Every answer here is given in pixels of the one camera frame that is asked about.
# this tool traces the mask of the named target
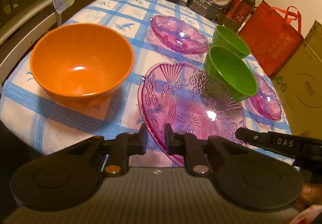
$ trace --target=cooking oil bottle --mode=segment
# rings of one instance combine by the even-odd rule
[[[218,14],[215,21],[237,32],[254,6],[255,0],[231,0],[230,5]]]

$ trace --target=green bowl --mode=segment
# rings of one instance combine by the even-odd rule
[[[230,29],[218,25],[213,35],[213,45],[228,48],[241,59],[247,57],[251,51],[247,44]]]
[[[204,68],[212,77],[223,81],[233,99],[243,101],[254,96],[257,83],[252,72],[242,59],[222,46],[211,46]]]

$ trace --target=human hand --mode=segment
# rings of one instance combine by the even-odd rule
[[[322,184],[305,183],[295,208],[302,211],[306,205],[319,204],[322,204]]]

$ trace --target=red tote bag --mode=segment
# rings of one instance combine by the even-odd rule
[[[297,13],[290,12],[290,8],[296,9]],[[284,13],[285,17],[275,10]],[[268,76],[282,68],[302,44],[301,20],[301,14],[294,6],[283,10],[262,1],[238,33]],[[290,25],[292,21],[297,21],[298,30]]]

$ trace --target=pink glass dish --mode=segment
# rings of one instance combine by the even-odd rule
[[[165,152],[164,125],[174,132],[193,133],[206,140],[217,135],[241,145],[235,131],[245,127],[244,112],[225,86],[189,63],[159,63],[141,78],[137,99],[152,138]],[[183,166],[182,156],[169,156]]]
[[[151,18],[150,25],[157,38],[174,51],[183,54],[202,54],[208,51],[207,38],[184,21],[156,15]]]
[[[258,74],[256,78],[258,91],[255,96],[250,97],[252,105],[257,112],[271,120],[281,120],[282,108],[275,92],[267,85],[266,81]]]

